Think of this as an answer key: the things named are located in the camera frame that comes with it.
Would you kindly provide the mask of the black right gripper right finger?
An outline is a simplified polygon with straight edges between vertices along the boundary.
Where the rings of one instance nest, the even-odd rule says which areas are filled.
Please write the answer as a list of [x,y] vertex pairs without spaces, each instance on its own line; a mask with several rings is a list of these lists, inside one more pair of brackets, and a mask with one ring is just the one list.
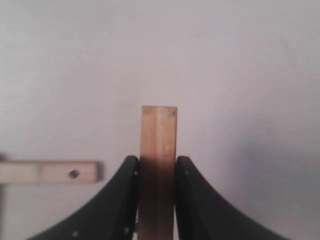
[[283,239],[226,201],[187,156],[176,160],[174,204],[181,240]]

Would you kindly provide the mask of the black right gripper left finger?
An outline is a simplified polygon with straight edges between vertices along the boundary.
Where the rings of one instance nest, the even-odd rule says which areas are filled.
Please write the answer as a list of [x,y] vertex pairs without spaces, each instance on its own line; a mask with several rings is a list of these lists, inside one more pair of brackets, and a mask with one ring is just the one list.
[[75,213],[34,240],[131,240],[139,199],[139,160],[125,158],[112,179]]

